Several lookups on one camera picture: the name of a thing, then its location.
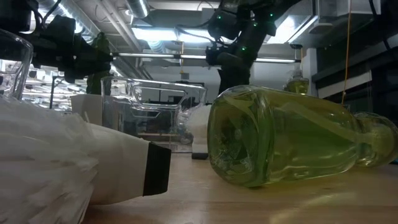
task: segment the clear glass container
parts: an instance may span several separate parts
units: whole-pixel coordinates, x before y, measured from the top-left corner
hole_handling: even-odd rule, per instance
[[[0,29],[0,95],[22,99],[32,57],[28,41]]]
[[[327,100],[237,86],[211,107],[208,151],[228,182],[255,187],[388,164],[398,129],[376,114],[352,115]]]
[[[192,151],[193,136],[182,117],[190,108],[205,104],[206,88],[119,77],[106,77],[101,82],[103,126],[174,152]]]
[[[301,69],[292,70],[290,73],[292,76],[287,80],[287,91],[306,95],[308,86],[310,85],[310,80],[303,77]]]

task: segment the orange cable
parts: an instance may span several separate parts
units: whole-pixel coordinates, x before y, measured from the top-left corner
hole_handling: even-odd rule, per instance
[[[351,30],[351,9],[353,6],[353,0],[349,0],[349,13],[348,13],[348,27],[347,27],[347,51],[346,51],[346,75],[344,78],[344,88],[343,88],[343,97],[341,98],[341,105],[344,105],[344,97],[346,96],[346,86],[347,86],[347,77],[348,77],[348,55],[349,55],[349,33]]]

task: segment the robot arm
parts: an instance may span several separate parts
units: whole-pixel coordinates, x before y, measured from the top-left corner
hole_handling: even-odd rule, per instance
[[[42,27],[38,8],[37,0],[0,1],[0,29],[12,32],[33,45],[32,64],[35,67],[57,67],[65,72],[65,80],[70,83],[93,73],[110,70],[112,56],[94,49],[80,34],[75,34],[74,19],[55,16],[47,27]],[[23,34],[21,32],[29,30],[32,12],[35,12],[36,30],[31,34]],[[20,60],[15,57],[0,51],[1,59]]]
[[[233,5],[223,0],[208,23],[215,39],[226,37],[232,44],[206,50],[209,65],[221,65],[219,93],[236,85],[248,85],[250,68],[257,58],[266,35],[275,36],[275,20],[300,0],[260,0]]]

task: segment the green glass bottle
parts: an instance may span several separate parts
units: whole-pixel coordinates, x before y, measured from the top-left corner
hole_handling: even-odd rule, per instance
[[[236,86],[211,107],[208,152],[224,180],[255,187],[388,164],[398,156],[397,133],[376,114],[352,115],[327,100]]]
[[[303,77],[303,71],[299,68],[290,71],[290,73],[292,76],[287,80],[287,91],[306,95],[308,86],[310,85],[310,80]]]

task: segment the ceiling light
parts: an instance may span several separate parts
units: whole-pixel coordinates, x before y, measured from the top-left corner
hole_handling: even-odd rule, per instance
[[[55,97],[61,97],[61,96],[75,96],[79,94],[84,94],[84,93],[54,93],[53,95]],[[32,93],[32,92],[23,92],[24,96],[44,96],[44,97],[50,97],[51,93]]]
[[[140,58],[182,58],[182,59],[206,59],[206,55],[180,55],[180,54],[147,54],[147,53],[118,53],[120,57],[140,57]],[[296,63],[300,60],[282,58],[257,58],[255,62],[268,63]]]
[[[270,63],[294,63],[296,60],[292,59],[277,59],[277,58],[257,58],[254,62],[270,62]]]
[[[205,55],[181,55],[182,59],[206,59]]]
[[[160,82],[160,81],[153,81],[153,80],[141,80],[141,79],[136,79],[136,78],[134,79],[134,81],[156,83],[156,84],[170,84],[168,82]]]
[[[159,41],[159,40],[181,40],[186,43],[210,43],[210,40],[214,41],[214,38],[207,32],[205,29],[185,29],[186,32],[202,37],[195,37],[189,34],[179,34],[178,38],[174,31],[174,29],[155,29],[155,28],[132,28],[134,35],[139,40],[146,40],[146,41]],[[232,40],[222,37],[221,38],[225,43],[232,43]]]
[[[139,40],[158,41],[158,40],[177,40],[177,36],[172,29],[140,29],[132,28],[134,35]]]
[[[280,24],[276,30],[275,37],[271,37],[267,44],[284,44],[290,37],[294,34],[296,27],[295,22],[291,16],[286,17],[286,19]]]
[[[172,54],[119,53],[120,57],[174,58]]]
[[[287,42],[292,43],[295,41],[300,35],[304,33],[316,20],[318,20],[318,16],[314,16],[307,24],[305,24],[296,34],[293,35]]]

